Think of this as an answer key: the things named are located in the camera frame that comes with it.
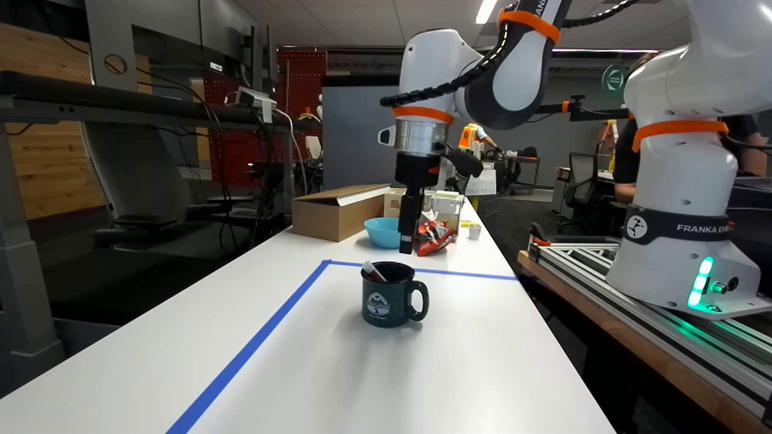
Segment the blue tape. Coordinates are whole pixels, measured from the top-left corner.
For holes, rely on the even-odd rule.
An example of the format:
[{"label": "blue tape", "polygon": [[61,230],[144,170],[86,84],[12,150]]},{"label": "blue tape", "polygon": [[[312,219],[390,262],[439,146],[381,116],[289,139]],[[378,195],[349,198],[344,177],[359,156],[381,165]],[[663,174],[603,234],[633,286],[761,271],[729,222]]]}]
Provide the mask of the blue tape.
[{"label": "blue tape", "polygon": [[244,364],[261,350],[270,332],[295,307],[295,304],[314,286],[331,259],[319,266],[291,291],[291,295],[264,323],[264,327],[241,346],[241,351],[212,379],[212,382],[192,399],[192,405],[170,427],[170,434],[191,432],[203,412],[217,399],[217,394],[233,381]]},{"label": "blue tape", "polygon": [[[352,262],[352,259],[328,259],[331,264],[341,264],[341,266],[361,266],[361,262]],[[458,270],[434,270],[434,266],[416,266],[418,271],[426,271],[426,275],[455,275],[455,277],[476,277],[476,279],[512,279],[518,281],[515,275],[488,275],[488,271],[458,271]]]},{"label": "blue tape", "polygon": [[[349,259],[322,259],[314,271],[289,294],[289,299],[264,323],[264,327],[237,351],[237,357],[212,379],[212,382],[191,401],[191,408],[170,427],[170,434],[186,434],[192,423],[212,408],[217,394],[237,379],[244,364],[264,346],[270,332],[285,320],[285,316],[295,307],[295,304],[314,286],[322,271],[328,264],[341,266],[361,266],[361,262]],[[455,277],[478,277],[478,279],[515,279],[512,275],[484,275],[484,271],[455,271],[455,270],[433,270],[416,266],[426,275],[455,275]]]}]

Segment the mug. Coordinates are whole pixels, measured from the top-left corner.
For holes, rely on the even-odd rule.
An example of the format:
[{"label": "mug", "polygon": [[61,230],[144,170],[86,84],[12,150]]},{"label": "mug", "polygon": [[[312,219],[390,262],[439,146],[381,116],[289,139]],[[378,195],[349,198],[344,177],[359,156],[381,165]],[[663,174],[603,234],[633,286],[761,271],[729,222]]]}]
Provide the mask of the mug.
[{"label": "mug", "polygon": [[[422,320],[430,312],[430,288],[412,279],[416,270],[404,262],[373,262],[385,277],[361,270],[361,317],[378,327],[398,327],[408,320]],[[412,291],[422,294],[422,307],[412,307]]]}]

